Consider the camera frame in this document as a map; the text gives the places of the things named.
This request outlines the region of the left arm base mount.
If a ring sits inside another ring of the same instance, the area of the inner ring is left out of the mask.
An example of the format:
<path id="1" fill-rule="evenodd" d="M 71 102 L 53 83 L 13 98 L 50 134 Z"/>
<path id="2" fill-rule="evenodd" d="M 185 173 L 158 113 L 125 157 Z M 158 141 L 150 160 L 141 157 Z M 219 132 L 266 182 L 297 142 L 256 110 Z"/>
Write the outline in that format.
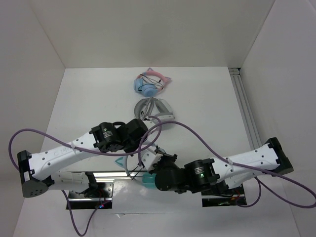
<path id="1" fill-rule="evenodd" d="M 68 199 L 71 209 L 85 210 L 85 209 L 112 209 L 113 206 L 113 189 L 114 181 L 107 180 L 106 182 L 98 182 L 98 189 L 88 197 L 83 194 L 69 191 Z"/>

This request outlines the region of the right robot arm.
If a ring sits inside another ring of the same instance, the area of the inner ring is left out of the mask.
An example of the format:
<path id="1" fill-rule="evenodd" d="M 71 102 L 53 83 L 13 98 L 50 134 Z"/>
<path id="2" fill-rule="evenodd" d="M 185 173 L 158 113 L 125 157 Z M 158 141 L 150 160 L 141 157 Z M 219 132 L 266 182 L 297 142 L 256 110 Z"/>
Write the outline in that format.
<path id="1" fill-rule="evenodd" d="M 264 175 L 266 171 L 275 176 L 294 170 L 275 137 L 255 150 L 226 157 L 224 160 L 198 159 L 179 168 L 176 159 L 176 155 L 162 153 L 161 158 L 153 164 L 149 173 L 154 174 L 157 189 L 178 194 L 215 189 L 216 193 L 225 194 L 249 179 Z"/>

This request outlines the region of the teal cat-ear headphones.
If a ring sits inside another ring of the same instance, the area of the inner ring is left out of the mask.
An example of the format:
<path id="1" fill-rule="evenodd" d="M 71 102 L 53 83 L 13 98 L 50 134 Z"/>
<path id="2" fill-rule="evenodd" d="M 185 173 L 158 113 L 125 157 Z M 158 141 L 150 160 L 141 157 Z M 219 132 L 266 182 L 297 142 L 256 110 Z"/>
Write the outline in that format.
<path id="1" fill-rule="evenodd" d="M 156 147 L 159 147 L 159 146 L 156 144 L 154 146 L 149 146 L 149 148 L 156 148 Z M 155 174 L 151 174 L 150 171 L 147 171 L 145 168 L 139 165 L 136 165 L 135 169 L 129 170 L 129 168 L 127 167 L 127 160 L 128 160 L 128 156 L 122 156 L 115 160 L 115 164 L 123 168 L 131 180 L 136 181 L 138 184 L 141 184 L 148 189 L 156 189 Z M 147 171 L 148 173 L 145 173 L 143 176 L 139 176 L 139 177 L 130 176 L 131 172 L 134 172 L 136 170 L 142 170 L 142 169 Z"/>

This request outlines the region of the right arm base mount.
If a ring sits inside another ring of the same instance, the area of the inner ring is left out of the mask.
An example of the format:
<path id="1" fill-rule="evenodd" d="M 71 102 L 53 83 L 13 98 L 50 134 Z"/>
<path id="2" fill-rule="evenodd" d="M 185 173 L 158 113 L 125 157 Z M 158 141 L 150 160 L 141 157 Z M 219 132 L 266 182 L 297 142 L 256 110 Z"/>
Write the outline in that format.
<path id="1" fill-rule="evenodd" d="M 202 207 L 236 206 L 238 201 L 241 205 L 247 205 L 243 184 L 232 190 L 219 193 L 216 188 L 201 193 Z"/>

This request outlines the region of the blue pink cat-ear headphones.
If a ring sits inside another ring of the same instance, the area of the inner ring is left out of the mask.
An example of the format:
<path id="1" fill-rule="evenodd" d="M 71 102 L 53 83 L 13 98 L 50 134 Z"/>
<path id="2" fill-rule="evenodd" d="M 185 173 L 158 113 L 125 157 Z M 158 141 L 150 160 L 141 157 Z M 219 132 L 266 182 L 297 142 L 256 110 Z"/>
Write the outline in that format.
<path id="1" fill-rule="evenodd" d="M 171 82 L 170 77 L 148 68 L 145 72 L 139 74 L 134 80 L 133 88 L 135 92 L 145 97 L 154 97 L 164 90 L 165 86 Z"/>

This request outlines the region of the aluminium front rail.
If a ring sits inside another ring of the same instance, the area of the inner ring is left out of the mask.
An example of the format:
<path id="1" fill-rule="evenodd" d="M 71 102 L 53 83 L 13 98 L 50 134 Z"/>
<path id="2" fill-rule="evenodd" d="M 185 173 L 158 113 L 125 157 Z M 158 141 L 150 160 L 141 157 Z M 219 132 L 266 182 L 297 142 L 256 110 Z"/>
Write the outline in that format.
<path id="1" fill-rule="evenodd" d="M 129 178 L 125 171 L 106 171 L 106 172 L 92 172 L 95 178 Z M 134 176 L 143 176 L 145 173 L 148 173 L 145 170 L 136 170 L 130 173 L 131 177 Z"/>

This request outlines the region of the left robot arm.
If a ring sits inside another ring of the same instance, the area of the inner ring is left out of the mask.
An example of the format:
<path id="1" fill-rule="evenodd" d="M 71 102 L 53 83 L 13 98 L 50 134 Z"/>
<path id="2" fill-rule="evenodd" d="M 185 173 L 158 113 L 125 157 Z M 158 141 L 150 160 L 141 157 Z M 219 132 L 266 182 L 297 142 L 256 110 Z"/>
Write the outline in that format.
<path id="1" fill-rule="evenodd" d="M 18 153 L 18 166 L 25 198 L 34 198 L 48 190 L 69 190 L 92 197 L 98 184 L 92 172 L 64 172 L 63 168 L 94 155 L 117 151 L 131 154 L 143 135 L 153 127 L 149 120 L 135 118 L 128 123 L 103 122 L 72 142 L 55 149 L 31 154 Z"/>

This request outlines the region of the white grey headphones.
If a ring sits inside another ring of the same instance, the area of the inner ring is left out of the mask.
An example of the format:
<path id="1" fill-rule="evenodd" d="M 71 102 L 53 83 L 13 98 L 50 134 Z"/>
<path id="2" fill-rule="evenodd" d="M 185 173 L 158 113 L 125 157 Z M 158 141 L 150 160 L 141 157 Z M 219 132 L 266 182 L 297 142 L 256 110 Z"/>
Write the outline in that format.
<path id="1" fill-rule="evenodd" d="M 134 107 L 134 116 L 142 121 L 149 116 L 156 116 L 162 122 L 174 121 L 175 116 L 171 106 L 164 99 L 155 97 L 141 99 Z"/>

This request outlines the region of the aluminium side rail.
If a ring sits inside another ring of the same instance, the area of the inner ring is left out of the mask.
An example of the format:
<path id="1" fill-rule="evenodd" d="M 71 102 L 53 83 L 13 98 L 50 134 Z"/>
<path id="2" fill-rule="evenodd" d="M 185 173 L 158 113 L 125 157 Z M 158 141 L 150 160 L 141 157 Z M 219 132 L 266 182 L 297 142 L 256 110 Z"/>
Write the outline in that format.
<path id="1" fill-rule="evenodd" d="M 238 106 L 246 130 L 247 138 L 252 150 L 262 146 L 254 116 L 242 82 L 240 68 L 228 68 L 233 88 L 236 94 Z"/>

